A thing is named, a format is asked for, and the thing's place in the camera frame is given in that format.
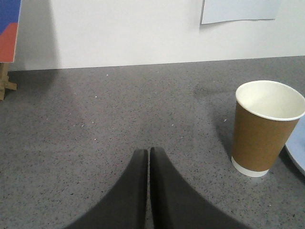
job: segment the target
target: wooden easel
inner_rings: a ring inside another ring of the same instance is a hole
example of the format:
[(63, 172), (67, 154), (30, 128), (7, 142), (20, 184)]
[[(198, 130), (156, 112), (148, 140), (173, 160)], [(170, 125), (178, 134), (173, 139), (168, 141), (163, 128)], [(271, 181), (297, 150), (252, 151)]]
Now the wooden easel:
[(0, 63), (0, 100), (4, 100), (5, 89), (17, 90), (17, 84), (9, 82), (9, 63)]

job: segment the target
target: red painted area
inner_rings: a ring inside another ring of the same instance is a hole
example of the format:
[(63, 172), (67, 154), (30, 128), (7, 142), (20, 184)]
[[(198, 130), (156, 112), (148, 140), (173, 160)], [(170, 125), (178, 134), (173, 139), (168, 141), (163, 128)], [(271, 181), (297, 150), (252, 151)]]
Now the red painted area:
[(11, 23), (0, 34), (0, 62), (13, 62), (18, 23)]

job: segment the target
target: white paper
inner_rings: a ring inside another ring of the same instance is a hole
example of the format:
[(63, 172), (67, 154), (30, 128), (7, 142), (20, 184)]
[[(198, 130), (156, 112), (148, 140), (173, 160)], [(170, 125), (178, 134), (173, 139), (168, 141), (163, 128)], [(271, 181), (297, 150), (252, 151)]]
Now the white paper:
[(202, 24), (275, 19), (281, 0), (205, 0)]

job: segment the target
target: gray countertop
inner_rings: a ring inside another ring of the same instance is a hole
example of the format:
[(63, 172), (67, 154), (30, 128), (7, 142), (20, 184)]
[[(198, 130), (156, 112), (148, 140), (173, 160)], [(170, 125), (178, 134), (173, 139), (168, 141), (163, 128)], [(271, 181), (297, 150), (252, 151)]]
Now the gray countertop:
[(11, 72), (18, 90), (0, 102), (2, 228), (69, 225), (134, 149), (161, 146), (223, 212), (256, 229), (303, 229), (305, 177), (285, 150), (261, 178), (230, 162), (234, 92), (261, 79), (304, 95), (305, 57)]

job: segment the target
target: brown paper cup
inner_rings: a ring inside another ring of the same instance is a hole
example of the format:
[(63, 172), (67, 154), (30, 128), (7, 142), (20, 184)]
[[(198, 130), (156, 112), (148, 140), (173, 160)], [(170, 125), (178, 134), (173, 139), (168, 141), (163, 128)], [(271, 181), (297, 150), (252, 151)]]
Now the brown paper cup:
[(232, 163), (250, 177), (265, 175), (300, 117), (305, 98), (274, 81), (253, 81), (236, 90)]

